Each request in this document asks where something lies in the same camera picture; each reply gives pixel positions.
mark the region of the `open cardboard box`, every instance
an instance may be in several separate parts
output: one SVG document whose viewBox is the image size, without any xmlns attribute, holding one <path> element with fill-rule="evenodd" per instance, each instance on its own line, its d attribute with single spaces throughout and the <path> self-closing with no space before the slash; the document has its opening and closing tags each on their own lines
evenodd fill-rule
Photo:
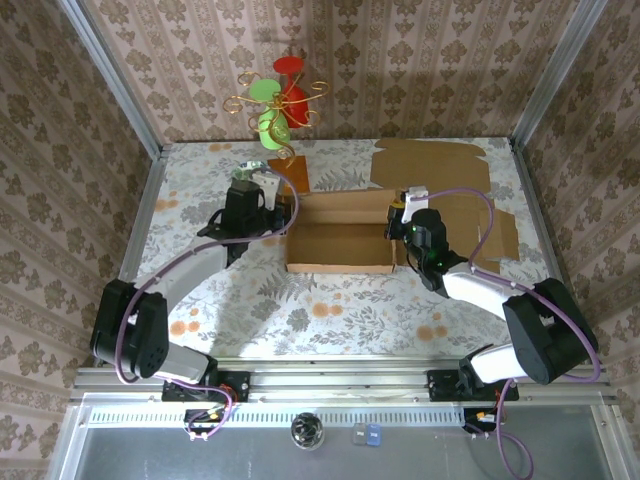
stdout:
<svg viewBox="0 0 640 480">
<path fill-rule="evenodd" d="M 451 142 L 384 139 L 374 153 L 371 180 L 384 189 L 312 193 L 301 196 L 300 214 L 286 238 L 290 272 L 391 273 L 406 265 L 401 242 L 384 238 L 389 205 L 397 188 L 425 185 L 431 192 L 471 187 L 489 192 L 489 166 L 480 147 Z M 469 256 L 488 226 L 488 209 L 477 196 L 453 194 L 433 199 L 452 250 Z M 495 210 L 494 226 L 476 264 L 499 272 L 500 259 L 519 260 L 513 215 Z"/>
</svg>

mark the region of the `aluminum frame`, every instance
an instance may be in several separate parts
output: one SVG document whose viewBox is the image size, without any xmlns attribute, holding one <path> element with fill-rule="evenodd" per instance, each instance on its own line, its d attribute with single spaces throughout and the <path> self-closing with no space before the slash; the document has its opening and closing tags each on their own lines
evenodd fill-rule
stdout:
<svg viewBox="0 0 640 480">
<path fill-rule="evenodd" d="M 113 93 L 118 105 L 129 119 L 140 142 L 149 153 L 152 161 L 160 157 L 161 144 L 153 128 L 147 121 L 143 110 L 131 93 L 124 75 L 118 68 L 107 43 L 100 30 L 93 22 L 82 0 L 60 0 L 60 5 L 67 14 L 69 21 L 78 32 L 80 41 L 85 46 L 91 59 L 104 77 L 109 89 Z"/>
<path fill-rule="evenodd" d="M 296 360 L 284 358 L 220 358 L 219 368 L 252 373 L 248 408 L 261 412 L 280 412 L 292 407 L 337 409 L 336 411 L 425 412 L 429 409 L 489 406 L 490 402 L 432 403 L 426 385 L 431 369 L 456 368 L 458 360 L 425 360 L 416 357 L 313 356 Z M 588 376 L 591 367 L 581 366 L 571 373 Z M 184 412 L 180 403 L 161 403 L 162 381 L 141 380 L 134 385 L 119 383 L 113 368 L 84 368 L 78 371 L 76 385 L 56 446 L 49 476 L 73 478 L 86 439 L 94 408 L 122 412 Z M 595 424 L 609 468 L 615 479 L 637 479 L 637 465 L 631 442 L 618 407 L 615 390 L 606 373 L 593 384 L 576 384 L 559 378 L 550 385 L 531 380 L 518 383 L 520 400 L 509 403 L 511 410 L 537 406 L 591 406 Z M 191 403 L 189 408 L 211 404 Z"/>
<path fill-rule="evenodd" d="M 527 168 L 527 163 L 524 159 L 523 149 L 513 139 L 510 139 L 510 142 L 511 152 L 516 164 L 516 169 L 518 170 L 518 176 L 520 177 L 520 182 L 522 183 L 524 197 L 527 200 L 527 206 L 529 207 L 529 212 L 531 213 L 531 218 L 533 219 L 533 226 L 536 229 L 538 239 L 540 240 L 542 257 L 544 258 L 544 261 L 547 265 L 549 274 L 552 277 L 557 278 L 558 280 L 562 280 L 564 283 L 567 283 L 568 279 L 565 278 L 565 275 L 560 268 L 560 264 L 558 263 L 558 259 L 556 258 L 553 250 L 551 236 L 549 235 L 549 230 L 547 229 L 544 215 L 542 214 L 542 210 L 540 209 L 540 202 L 538 201 L 538 195 L 536 194 L 536 189 L 533 186 L 531 175 L 529 175 L 529 169 Z"/>
<path fill-rule="evenodd" d="M 606 4 L 607 0 L 580 0 L 513 131 L 517 145 L 526 145 L 533 135 Z"/>
<path fill-rule="evenodd" d="M 133 223 L 127 250 L 125 251 L 118 278 L 125 282 L 131 282 L 138 276 L 138 269 L 147 241 L 147 234 L 153 218 L 154 206 L 158 200 L 160 187 L 167 169 L 167 161 L 171 153 L 171 145 L 164 147 L 158 161 L 151 164 L 149 175 L 144 186 L 144 192 L 140 199 L 140 205 Z"/>
</svg>

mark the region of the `floral tablecloth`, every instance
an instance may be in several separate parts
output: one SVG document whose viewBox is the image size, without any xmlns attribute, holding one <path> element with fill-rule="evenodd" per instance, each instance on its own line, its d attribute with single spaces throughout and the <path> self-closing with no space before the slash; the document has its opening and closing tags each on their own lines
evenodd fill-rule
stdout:
<svg viewBox="0 0 640 480">
<path fill-rule="evenodd" d="M 452 139 L 486 152 L 496 206 L 515 214 L 521 261 L 502 273 L 528 283 L 547 267 L 506 138 Z M 363 189 L 373 140 L 294 142 L 307 156 L 312 191 Z M 184 248 L 224 204 L 234 167 L 266 160 L 258 142 L 176 144 L 139 274 Z M 461 356 L 508 340 L 506 324 L 472 305 L 427 291 L 408 268 L 390 275 L 290 274 L 282 239 L 254 242 L 171 312 L 170 339 L 216 356 L 386 354 Z"/>
</svg>

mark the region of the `patterned wallpaper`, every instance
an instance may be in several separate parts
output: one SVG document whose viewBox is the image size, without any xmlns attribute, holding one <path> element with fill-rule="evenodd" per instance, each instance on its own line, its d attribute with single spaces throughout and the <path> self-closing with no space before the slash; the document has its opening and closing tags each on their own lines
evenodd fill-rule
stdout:
<svg viewBox="0 0 640 480">
<path fill-rule="evenodd" d="M 577 0 L 84 0 L 165 143 L 249 139 L 223 101 L 284 54 L 328 81 L 313 138 L 509 136 Z"/>
<path fill-rule="evenodd" d="M 0 1 L 0 478 L 44 476 L 149 159 L 55 1 Z"/>
<path fill-rule="evenodd" d="M 527 150 L 640 452 L 640 2 L 609 1 Z"/>
</svg>

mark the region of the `wooden block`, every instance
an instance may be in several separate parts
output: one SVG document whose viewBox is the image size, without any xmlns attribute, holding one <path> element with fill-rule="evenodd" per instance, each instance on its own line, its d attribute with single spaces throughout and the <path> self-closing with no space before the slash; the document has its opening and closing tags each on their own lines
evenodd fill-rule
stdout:
<svg viewBox="0 0 640 480">
<path fill-rule="evenodd" d="M 297 155 L 289 165 L 289 159 L 274 158 L 269 160 L 269 167 L 285 175 L 296 187 L 298 193 L 309 193 L 309 173 L 307 172 L 307 157 Z M 291 189 L 285 185 L 284 194 L 290 195 Z"/>
</svg>

